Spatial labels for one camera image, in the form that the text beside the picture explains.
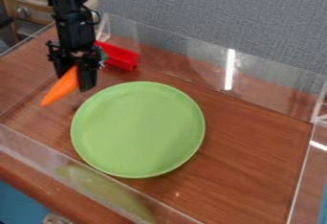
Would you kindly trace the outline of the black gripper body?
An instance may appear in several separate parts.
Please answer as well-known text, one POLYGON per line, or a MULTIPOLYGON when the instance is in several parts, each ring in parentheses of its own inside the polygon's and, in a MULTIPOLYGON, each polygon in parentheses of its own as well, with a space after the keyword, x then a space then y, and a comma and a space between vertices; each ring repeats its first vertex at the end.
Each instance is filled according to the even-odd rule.
POLYGON ((48 61, 52 64, 56 58, 72 57, 76 63, 83 58, 93 56, 99 60, 99 68, 104 68, 104 51, 99 46, 93 45, 87 49, 67 50, 57 41, 52 40, 48 40, 45 46, 48 48, 48 61))

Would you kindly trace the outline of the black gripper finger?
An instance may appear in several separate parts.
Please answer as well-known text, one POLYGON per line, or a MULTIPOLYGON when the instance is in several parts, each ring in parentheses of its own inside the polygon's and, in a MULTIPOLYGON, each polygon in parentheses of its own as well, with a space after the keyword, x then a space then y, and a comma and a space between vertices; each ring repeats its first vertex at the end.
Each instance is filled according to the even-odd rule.
POLYGON ((97 84, 99 60, 92 56, 76 63, 79 91, 85 92, 97 84))
POLYGON ((69 69, 75 65, 75 59, 72 57, 56 58, 53 60, 53 68, 57 78, 61 78, 69 69))

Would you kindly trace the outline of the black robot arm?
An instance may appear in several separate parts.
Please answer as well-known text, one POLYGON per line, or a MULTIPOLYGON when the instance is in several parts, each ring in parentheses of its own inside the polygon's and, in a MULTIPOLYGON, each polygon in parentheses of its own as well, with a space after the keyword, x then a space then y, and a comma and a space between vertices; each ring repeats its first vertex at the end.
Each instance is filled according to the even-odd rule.
POLYGON ((95 26, 100 14, 84 3, 87 0, 47 0, 52 7, 59 41, 48 40, 48 60, 57 78, 76 67, 79 91, 85 92, 97 84, 97 70, 103 65, 101 48, 96 45, 95 26))

